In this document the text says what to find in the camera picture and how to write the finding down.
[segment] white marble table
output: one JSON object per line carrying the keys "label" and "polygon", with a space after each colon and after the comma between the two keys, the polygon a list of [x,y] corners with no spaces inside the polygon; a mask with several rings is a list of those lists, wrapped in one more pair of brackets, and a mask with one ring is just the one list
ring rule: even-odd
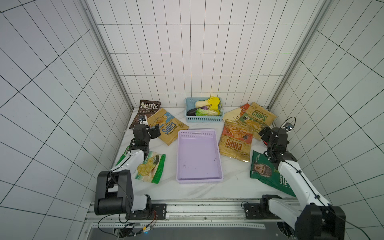
{"label": "white marble table", "polygon": [[[224,122],[187,122],[184,108],[164,108],[170,114],[189,126],[189,129],[210,128],[215,129],[219,141],[223,131]],[[224,112],[235,109],[225,107]],[[138,108],[133,110],[129,124],[136,116]],[[117,159],[120,158],[133,138],[132,129],[127,129],[122,140]],[[149,149],[166,154],[164,171],[158,184],[132,179],[135,194],[149,194],[151,199],[251,199],[261,198],[263,194],[276,194],[281,197],[292,197],[275,188],[272,188],[257,179],[250,178],[250,162],[242,162],[223,155],[221,157],[224,180],[220,183],[179,184],[176,181],[177,140],[167,146],[159,138],[151,139]],[[266,146],[262,141],[253,139],[252,150],[264,152]]]}

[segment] toy vegetable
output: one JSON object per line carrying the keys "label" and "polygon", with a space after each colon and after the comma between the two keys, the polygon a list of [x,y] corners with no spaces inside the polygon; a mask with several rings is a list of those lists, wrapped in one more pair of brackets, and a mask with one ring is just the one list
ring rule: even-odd
{"label": "toy vegetable", "polygon": [[220,103],[220,98],[218,98],[218,97],[210,97],[206,101],[197,101],[197,102],[195,102],[195,107],[199,108],[199,107],[210,105],[208,110],[216,111],[219,114],[220,113],[219,110],[218,110],[218,104],[219,103]]}

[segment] black cable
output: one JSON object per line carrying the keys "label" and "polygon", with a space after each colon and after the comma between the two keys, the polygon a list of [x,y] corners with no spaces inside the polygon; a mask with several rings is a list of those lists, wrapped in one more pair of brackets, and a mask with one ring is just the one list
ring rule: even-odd
{"label": "black cable", "polygon": [[288,162],[286,162],[286,163],[287,163],[288,165],[290,165],[291,167],[293,167],[293,168],[296,170],[296,173],[299,173],[299,174],[300,174],[300,176],[304,179],[304,181],[307,183],[308,187],[311,189],[311,191],[312,191],[313,194],[315,195],[315,199],[319,200],[319,202],[321,202],[321,204],[323,204],[324,207],[327,207],[327,208],[329,209],[329,212],[331,212],[333,215],[335,215],[335,217],[337,217],[337,218],[343,220],[344,222],[349,223],[349,224],[351,224],[352,226],[358,228],[360,231],[362,231],[362,232],[367,236],[367,238],[368,238],[369,240],[371,240],[370,237],[364,232],[363,229],[361,229],[361,228],[359,228],[358,226],[356,226],[356,225],[350,223],[349,221],[347,221],[347,220],[345,220],[345,219],[342,219],[341,217],[337,216],[337,215],[332,211],[332,209],[331,209],[329,206],[326,206],[326,205],[320,200],[320,195],[316,195],[316,193],[315,193],[314,190],[311,188],[311,186],[309,185],[309,183],[307,182],[307,180],[305,180],[305,177],[301,174],[301,170],[297,170],[294,166],[292,166],[292,164],[290,164],[290,163],[288,163]]}
{"label": "black cable", "polygon": [[128,200],[128,204],[129,204],[129,215],[128,215],[128,219],[127,219],[127,221],[126,222],[122,222],[121,220],[120,220],[120,214],[119,214],[119,221],[120,221],[120,223],[122,223],[122,224],[125,224],[125,223],[127,223],[128,221],[129,221],[129,218],[131,217],[131,203],[130,203],[130,201],[129,201],[129,197],[128,197],[128,195],[127,195],[127,193],[124,191],[124,189],[123,189],[123,187],[121,187],[120,186],[120,184],[116,181],[116,179],[112,176],[112,172],[110,171],[109,172],[109,176],[111,177],[111,179],[121,188],[121,190],[123,191],[123,193],[125,194],[125,196],[127,197],[127,200]]}
{"label": "black cable", "polygon": [[243,202],[241,202],[241,208],[245,210],[245,208],[243,207],[243,203],[244,203],[244,202],[246,202],[246,203],[248,203],[248,204],[249,204],[249,202],[247,202],[247,201],[243,201]]}
{"label": "black cable", "polygon": [[293,125],[292,129],[295,127],[295,125],[296,125],[296,117],[289,117],[289,118],[287,118],[287,119],[280,125],[280,128],[279,128],[279,130],[277,131],[277,135],[279,135],[280,129],[281,129],[281,127],[283,126],[283,124],[284,124],[286,121],[288,121],[289,119],[291,119],[291,118],[294,118],[294,119],[295,119],[295,124]]}
{"label": "black cable", "polygon": [[122,224],[126,224],[128,221],[129,221],[129,218],[128,218],[125,222],[122,222],[122,221],[120,220],[120,214],[119,214],[119,222],[120,222],[120,223],[122,223]]}
{"label": "black cable", "polygon": [[111,216],[111,215],[113,215],[113,214],[106,215],[105,217],[103,217],[102,219],[100,219],[99,222],[97,223],[97,228],[98,228],[100,231],[102,231],[103,233],[110,234],[110,235],[112,235],[112,236],[118,237],[118,236],[116,236],[116,235],[114,235],[114,234],[112,234],[112,233],[110,233],[110,232],[105,232],[105,231],[103,231],[103,230],[99,227],[100,221],[103,220],[103,219],[106,218],[106,217]]}

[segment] lavender plastic basket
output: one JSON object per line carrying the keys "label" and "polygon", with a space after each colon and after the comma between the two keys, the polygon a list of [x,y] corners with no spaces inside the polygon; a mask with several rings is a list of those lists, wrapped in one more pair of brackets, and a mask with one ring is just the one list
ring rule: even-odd
{"label": "lavender plastic basket", "polygon": [[224,179],[214,129],[181,130],[178,143],[176,180],[179,183]]}

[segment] green chip bag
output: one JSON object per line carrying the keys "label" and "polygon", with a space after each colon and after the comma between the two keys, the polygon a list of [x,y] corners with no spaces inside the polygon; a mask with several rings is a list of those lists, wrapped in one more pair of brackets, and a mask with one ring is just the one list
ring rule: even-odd
{"label": "green chip bag", "polygon": [[137,167],[132,178],[145,182],[159,183],[165,160],[165,154],[149,151],[147,158]]}
{"label": "green chip bag", "polygon": [[266,185],[296,197],[283,175],[275,169],[268,158],[256,151],[253,151],[252,155],[251,178],[256,178]]}

